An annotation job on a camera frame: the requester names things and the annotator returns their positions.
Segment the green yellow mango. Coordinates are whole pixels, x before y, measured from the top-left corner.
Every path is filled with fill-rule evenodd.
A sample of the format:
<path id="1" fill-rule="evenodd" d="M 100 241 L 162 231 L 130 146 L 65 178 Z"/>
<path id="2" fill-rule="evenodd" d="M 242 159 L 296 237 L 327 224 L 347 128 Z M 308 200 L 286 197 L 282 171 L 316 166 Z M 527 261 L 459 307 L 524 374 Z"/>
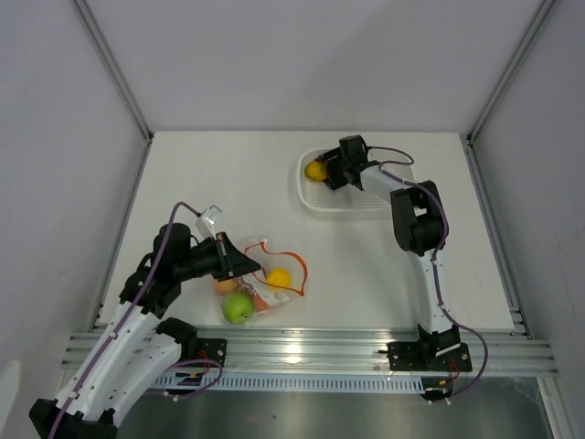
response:
<path id="1" fill-rule="evenodd" d="M 324 182 L 328 178 L 326 163 L 318 160 L 309 162 L 303 170 L 304 176 L 313 182 Z"/>

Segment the orange with green leaf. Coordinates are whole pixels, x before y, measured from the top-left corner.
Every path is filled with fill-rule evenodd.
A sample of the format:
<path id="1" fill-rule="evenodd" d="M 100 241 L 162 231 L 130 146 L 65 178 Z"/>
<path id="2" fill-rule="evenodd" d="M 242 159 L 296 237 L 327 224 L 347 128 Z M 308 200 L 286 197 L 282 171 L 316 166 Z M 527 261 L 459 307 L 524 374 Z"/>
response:
<path id="1" fill-rule="evenodd" d="M 226 281 L 214 281 L 213 290 L 214 293 L 220 296 L 229 294 L 230 292 L 239 288 L 239 281 L 236 279 L 228 279 Z"/>

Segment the red grape bunch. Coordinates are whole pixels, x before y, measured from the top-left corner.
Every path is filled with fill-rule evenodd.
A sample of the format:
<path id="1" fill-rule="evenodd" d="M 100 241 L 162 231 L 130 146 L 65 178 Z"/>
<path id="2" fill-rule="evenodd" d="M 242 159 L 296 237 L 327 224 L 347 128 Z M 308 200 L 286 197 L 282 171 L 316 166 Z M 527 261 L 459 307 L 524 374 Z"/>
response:
<path id="1" fill-rule="evenodd" d="M 248 282 L 245 282 L 244 280 L 239 280 L 239 287 L 242 291 L 246 292 L 247 294 L 258 293 L 255 284 L 250 284 Z"/>

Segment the green apple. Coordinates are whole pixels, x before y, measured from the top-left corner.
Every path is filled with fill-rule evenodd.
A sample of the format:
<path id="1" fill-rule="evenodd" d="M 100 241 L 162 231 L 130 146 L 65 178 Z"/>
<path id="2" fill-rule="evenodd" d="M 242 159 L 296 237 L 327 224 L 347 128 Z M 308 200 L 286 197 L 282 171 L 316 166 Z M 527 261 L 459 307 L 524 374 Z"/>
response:
<path id="1" fill-rule="evenodd" d="M 243 324 L 255 314 L 255 307 L 246 293 L 235 291 L 224 298 L 222 313 L 230 324 Z"/>

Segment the red orange peach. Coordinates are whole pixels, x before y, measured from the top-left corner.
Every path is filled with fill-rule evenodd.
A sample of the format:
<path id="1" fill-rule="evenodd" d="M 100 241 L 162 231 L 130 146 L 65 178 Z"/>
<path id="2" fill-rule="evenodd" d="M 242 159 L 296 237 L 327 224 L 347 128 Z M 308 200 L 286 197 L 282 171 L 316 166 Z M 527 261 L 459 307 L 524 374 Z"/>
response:
<path id="1" fill-rule="evenodd" d="M 258 313 L 268 312 L 273 308 L 279 306 L 279 301 L 276 299 L 274 295 L 264 297 L 259 294 L 255 294 L 252 297 L 252 301 L 254 304 L 255 311 Z"/>

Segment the clear zip bag orange zipper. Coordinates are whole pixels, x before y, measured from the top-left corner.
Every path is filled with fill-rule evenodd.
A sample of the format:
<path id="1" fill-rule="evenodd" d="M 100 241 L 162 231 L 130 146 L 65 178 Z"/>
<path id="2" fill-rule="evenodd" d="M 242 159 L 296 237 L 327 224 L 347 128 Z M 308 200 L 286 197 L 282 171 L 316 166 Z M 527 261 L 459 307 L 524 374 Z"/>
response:
<path id="1" fill-rule="evenodd" d="M 265 237 L 248 238 L 239 248 L 260 269 L 227 281 L 212 281 L 225 322 L 245 325 L 305 296 L 309 271 L 299 254 L 272 251 Z"/>

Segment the yellow lemon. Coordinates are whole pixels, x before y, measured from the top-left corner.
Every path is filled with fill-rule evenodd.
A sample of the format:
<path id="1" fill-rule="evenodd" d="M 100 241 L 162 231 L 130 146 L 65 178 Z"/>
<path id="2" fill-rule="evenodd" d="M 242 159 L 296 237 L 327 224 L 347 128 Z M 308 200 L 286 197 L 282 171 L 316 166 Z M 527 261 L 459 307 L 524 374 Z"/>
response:
<path id="1" fill-rule="evenodd" d="M 277 267 L 268 272 L 266 282 L 270 288 L 286 289 L 291 287 L 292 277 L 286 269 Z"/>

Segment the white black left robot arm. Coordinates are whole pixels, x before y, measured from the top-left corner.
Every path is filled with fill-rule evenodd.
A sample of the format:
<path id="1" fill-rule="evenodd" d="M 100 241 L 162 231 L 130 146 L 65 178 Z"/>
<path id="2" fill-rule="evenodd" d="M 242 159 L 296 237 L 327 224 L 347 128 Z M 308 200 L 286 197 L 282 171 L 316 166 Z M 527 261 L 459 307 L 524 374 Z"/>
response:
<path id="1" fill-rule="evenodd" d="M 197 329 L 168 307 L 186 281 L 217 281 L 254 273 L 260 265 L 225 232 L 202 241 L 189 227 L 160 228 L 153 249 L 128 277 L 107 329 L 89 356 L 52 399 L 38 399 L 29 418 L 42 438 L 113 438 L 123 418 L 164 371 L 189 364 L 222 364 L 201 354 Z"/>

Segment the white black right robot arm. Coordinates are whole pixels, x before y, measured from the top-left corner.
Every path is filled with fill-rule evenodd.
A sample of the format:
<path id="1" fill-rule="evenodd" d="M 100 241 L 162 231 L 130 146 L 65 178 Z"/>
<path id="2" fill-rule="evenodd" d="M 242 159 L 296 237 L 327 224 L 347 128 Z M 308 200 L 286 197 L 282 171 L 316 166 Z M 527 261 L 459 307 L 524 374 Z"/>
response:
<path id="1" fill-rule="evenodd" d="M 402 163 L 375 160 L 370 157 L 372 149 L 362 136 L 347 136 L 338 147 L 320 154 L 316 163 L 324 168 L 329 189 L 351 185 L 389 202 L 394 237 L 410 258 L 419 294 L 415 356 L 424 367 L 437 369 L 461 346 L 459 329 L 442 293 L 449 224 L 433 181 L 419 183 L 396 175 L 389 167 Z"/>

